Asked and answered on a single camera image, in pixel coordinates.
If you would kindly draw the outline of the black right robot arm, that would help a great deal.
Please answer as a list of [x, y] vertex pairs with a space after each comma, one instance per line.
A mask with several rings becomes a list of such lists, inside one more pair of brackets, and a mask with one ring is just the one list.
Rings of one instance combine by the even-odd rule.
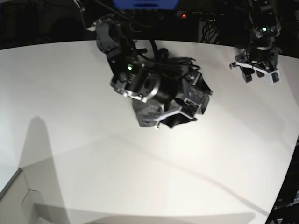
[[131, 99], [141, 127], [173, 128], [196, 121], [209, 102], [200, 67], [193, 58], [171, 57], [154, 41], [150, 41], [154, 56], [146, 57], [147, 49], [137, 48], [130, 36], [131, 22], [128, 15], [113, 10], [87, 27], [96, 33], [97, 47], [106, 55], [113, 73], [111, 87]]

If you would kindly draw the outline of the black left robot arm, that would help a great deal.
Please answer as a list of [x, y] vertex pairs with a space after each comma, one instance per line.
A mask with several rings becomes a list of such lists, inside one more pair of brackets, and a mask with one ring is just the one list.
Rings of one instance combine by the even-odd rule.
[[281, 33], [281, 24], [275, 9], [275, 0], [249, 0], [249, 41], [243, 52], [235, 56], [229, 67], [239, 67], [246, 83], [252, 75], [266, 78], [269, 84], [281, 81], [278, 55], [281, 49], [275, 44]]

